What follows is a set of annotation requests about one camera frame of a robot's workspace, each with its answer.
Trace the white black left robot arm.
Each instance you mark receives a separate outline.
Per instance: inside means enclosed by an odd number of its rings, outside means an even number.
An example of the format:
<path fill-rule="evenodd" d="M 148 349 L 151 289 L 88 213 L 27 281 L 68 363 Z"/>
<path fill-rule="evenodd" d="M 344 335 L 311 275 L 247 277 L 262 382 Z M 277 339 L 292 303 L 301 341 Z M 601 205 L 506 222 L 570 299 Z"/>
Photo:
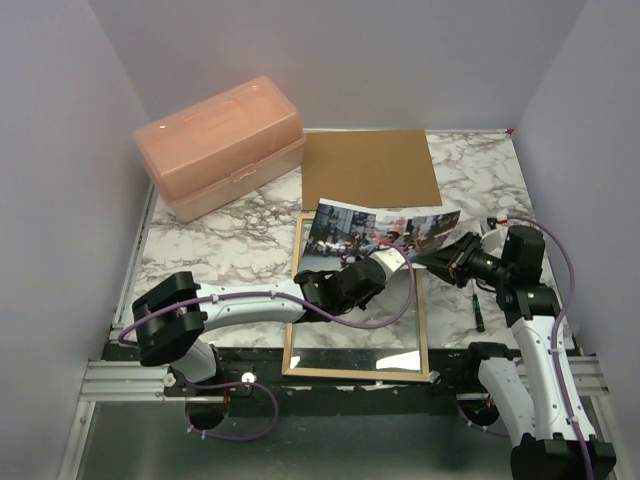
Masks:
<path fill-rule="evenodd" d="M 415 272 L 395 247 L 376 249 L 342 270 L 304 270 L 258 286 L 199 284 L 191 272 L 181 271 L 132 303 L 134 321 L 118 341 L 136 348 L 142 366 L 168 365 L 197 393 L 209 395 L 220 387 L 222 372 L 217 353 L 201 341 L 202 334 L 261 322 L 335 322 L 353 328 L 356 324 L 346 314 L 365 309 L 401 271 L 409 278 L 400 309 L 406 312 L 415 297 Z"/>

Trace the photo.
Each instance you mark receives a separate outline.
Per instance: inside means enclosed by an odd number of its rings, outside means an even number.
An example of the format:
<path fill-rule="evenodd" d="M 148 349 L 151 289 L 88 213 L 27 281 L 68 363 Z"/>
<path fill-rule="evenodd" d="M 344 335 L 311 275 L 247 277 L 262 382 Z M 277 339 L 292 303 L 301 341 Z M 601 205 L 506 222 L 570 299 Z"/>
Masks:
<path fill-rule="evenodd" d="M 302 226 L 300 270 L 342 270 L 379 247 L 395 245 L 409 259 L 440 249 L 461 211 L 445 207 L 369 208 L 322 199 Z"/>

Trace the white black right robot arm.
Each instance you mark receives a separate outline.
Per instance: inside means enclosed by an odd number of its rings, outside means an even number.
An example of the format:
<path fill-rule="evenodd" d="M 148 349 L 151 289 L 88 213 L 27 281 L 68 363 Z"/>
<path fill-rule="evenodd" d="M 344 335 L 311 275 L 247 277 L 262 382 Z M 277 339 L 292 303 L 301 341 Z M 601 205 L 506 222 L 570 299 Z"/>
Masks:
<path fill-rule="evenodd" d="M 543 234 L 530 226 L 508 228 L 500 256 L 487 253 L 481 237 L 467 233 L 453 244 L 422 254 L 417 262 L 441 280 L 464 287 L 481 280 L 516 340 L 526 375 L 502 344 L 474 342 L 460 379 L 486 390 L 512 443 L 515 479 L 605 479 L 616 454 L 592 426 L 575 385 L 563 340 L 563 311 L 555 291 L 541 280 Z"/>

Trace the brown backing board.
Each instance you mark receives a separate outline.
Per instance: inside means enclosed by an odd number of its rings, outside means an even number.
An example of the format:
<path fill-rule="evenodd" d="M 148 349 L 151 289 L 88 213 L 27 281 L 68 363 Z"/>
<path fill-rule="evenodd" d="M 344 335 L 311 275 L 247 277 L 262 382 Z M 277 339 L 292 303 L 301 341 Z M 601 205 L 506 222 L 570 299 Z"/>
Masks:
<path fill-rule="evenodd" d="M 322 199 L 370 208 L 442 204 L 423 130 L 309 133 L 301 178 L 305 210 Z"/>

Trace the blue wooden picture frame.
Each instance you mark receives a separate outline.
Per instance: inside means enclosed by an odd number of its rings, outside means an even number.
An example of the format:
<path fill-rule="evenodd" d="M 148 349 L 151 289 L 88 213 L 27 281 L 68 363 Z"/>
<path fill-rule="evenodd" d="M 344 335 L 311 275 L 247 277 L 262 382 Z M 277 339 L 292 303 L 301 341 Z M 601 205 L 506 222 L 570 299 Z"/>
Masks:
<path fill-rule="evenodd" d="M 313 257 L 304 253 L 313 218 L 312 213 L 301 213 L 296 221 L 295 273 L 301 265 L 312 270 L 318 270 L 320 266 L 339 266 L 335 257 Z M 413 304 L 389 326 L 374 330 L 354 329 L 333 322 L 287 326 L 281 373 L 291 377 L 429 382 L 423 271 L 414 271 Z M 356 307 L 345 319 L 367 325 L 381 323 L 404 305 L 409 285 L 405 268 L 391 279 L 366 310 Z"/>

